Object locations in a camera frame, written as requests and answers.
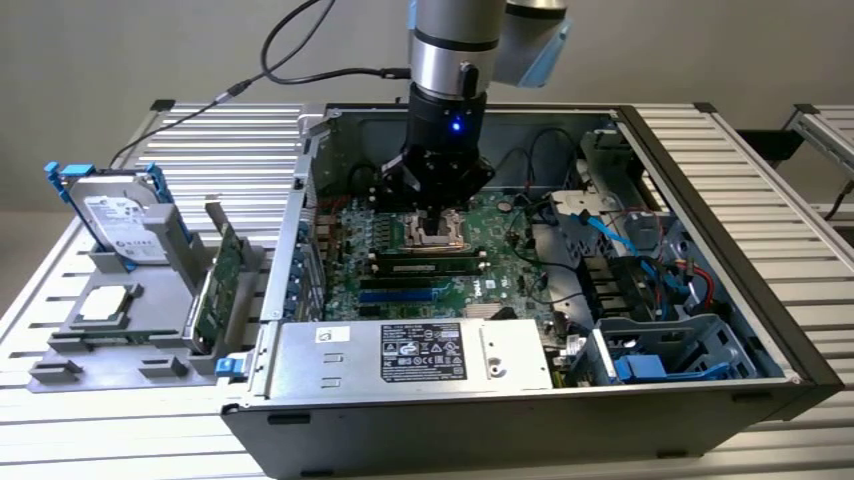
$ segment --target table surface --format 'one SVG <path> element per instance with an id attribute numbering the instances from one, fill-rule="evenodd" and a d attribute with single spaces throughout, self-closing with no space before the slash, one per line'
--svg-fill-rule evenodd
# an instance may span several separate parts
<path id="1" fill-rule="evenodd" d="M 689 114 L 690 119 L 706 118 L 691 113 L 687 105 L 666 107 L 671 109 L 666 115 L 651 113 L 665 106 L 641 110 L 651 124 Z M 152 114 L 143 129 L 174 120 L 192 108 L 179 104 L 172 112 Z M 159 163 L 187 223 L 208 240 L 215 240 L 215 234 L 200 201 L 204 194 L 220 193 L 242 234 L 264 245 L 268 253 L 275 248 L 299 143 L 299 109 L 298 105 L 214 109 L 170 135 L 155 136 L 123 164 L 133 167 L 149 161 Z M 669 131 L 678 128 L 671 124 Z M 0 320 L 0 478 L 266 478 L 219 419 L 224 392 L 216 387 L 40 395 L 27 391 L 27 370 L 45 351 L 47 338 L 61 324 L 93 269 L 83 254 L 92 241 L 80 230 L 75 220 Z M 259 283 L 263 289 L 266 276 Z M 252 315 L 259 311 L 256 301 Z M 854 317 L 843 320 L 802 325 L 850 389 Z M 841 392 L 791 422 L 753 426 L 702 458 L 411 476 L 594 477 L 854 478 L 854 392 Z"/>

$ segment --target blue latch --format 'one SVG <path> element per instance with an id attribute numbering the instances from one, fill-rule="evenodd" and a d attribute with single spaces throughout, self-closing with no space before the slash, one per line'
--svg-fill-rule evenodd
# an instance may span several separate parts
<path id="1" fill-rule="evenodd" d="M 214 375 L 218 377 L 239 378 L 243 377 L 243 359 L 238 358 L 220 358 L 216 361 L 216 368 L 214 369 Z"/>
<path id="2" fill-rule="evenodd" d="M 85 177 L 95 171 L 95 165 L 91 163 L 77 163 L 65 165 L 60 174 L 65 177 Z"/>
<path id="3" fill-rule="evenodd" d="M 667 373 L 658 355 L 623 355 L 614 361 L 617 377 L 623 383 L 687 382 L 727 378 L 730 365 L 719 363 L 699 372 Z"/>

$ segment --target motherboard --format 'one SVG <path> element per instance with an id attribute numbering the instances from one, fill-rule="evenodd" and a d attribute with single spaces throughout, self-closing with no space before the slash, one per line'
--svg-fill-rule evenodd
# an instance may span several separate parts
<path id="1" fill-rule="evenodd" d="M 328 282 L 324 319 L 490 318 L 510 307 L 518 318 L 534 318 L 547 329 L 551 308 L 528 296 L 544 297 L 544 287 L 532 285 L 542 283 L 540 269 L 514 255 L 506 240 L 520 209 L 512 195 L 478 194 L 448 229 L 459 241 L 420 250 L 411 246 L 408 213 L 375 212 L 354 199 L 319 215 Z M 535 258 L 532 249 L 516 248 Z M 447 254 L 439 259 L 419 257 L 419 252 L 442 251 Z M 375 275 L 378 264 L 391 265 L 388 275 Z"/>

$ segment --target blue plastic clip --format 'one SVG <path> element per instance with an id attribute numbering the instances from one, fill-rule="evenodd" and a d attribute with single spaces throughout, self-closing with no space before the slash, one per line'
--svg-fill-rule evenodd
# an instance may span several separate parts
<path id="1" fill-rule="evenodd" d="M 63 184 L 63 178 L 64 177 L 63 177 L 63 174 L 59 171 L 59 163 L 57 162 L 48 162 L 48 164 L 44 166 L 44 173 L 47 174 L 48 182 L 51 183 L 51 185 L 53 185 L 53 188 L 59 192 L 59 198 L 63 199 L 63 202 L 65 202 L 68 205 L 71 205 L 71 208 L 75 211 L 75 214 L 80 218 L 80 222 L 83 223 L 83 226 L 85 227 L 87 231 L 89 232 L 89 235 L 92 235 L 92 240 L 95 240 L 95 244 L 97 245 L 97 251 L 100 251 L 100 252 L 107 251 L 107 247 L 104 246 L 101 241 L 97 239 L 97 235 L 95 234 L 95 230 L 92 229 L 92 225 L 89 225 L 89 222 L 85 221 L 85 216 L 83 215 L 83 212 L 80 211 L 80 207 L 77 207 L 77 204 L 72 200 L 71 193 L 68 192 L 68 189 L 65 188 L 65 185 Z"/>
<path id="2" fill-rule="evenodd" d="M 63 177 L 88 177 L 93 171 L 95 165 L 91 163 L 77 163 L 65 165 L 60 175 L 63 175 Z"/>
<path id="3" fill-rule="evenodd" d="M 216 361 L 216 367 L 214 368 L 214 375 L 216 377 L 239 378 L 243 377 L 243 359 L 239 358 L 220 358 Z"/>
<path id="4" fill-rule="evenodd" d="M 667 373 L 658 355 L 623 355 L 614 361 L 614 368 L 625 383 L 722 380 L 730 372 L 730 365 L 719 363 L 701 372 Z"/>

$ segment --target power supply label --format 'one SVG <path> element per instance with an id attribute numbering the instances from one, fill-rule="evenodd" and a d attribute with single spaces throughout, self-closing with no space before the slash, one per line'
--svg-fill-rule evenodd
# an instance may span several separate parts
<path id="1" fill-rule="evenodd" d="M 466 380 L 459 323 L 382 326 L 380 375 L 388 383 Z"/>

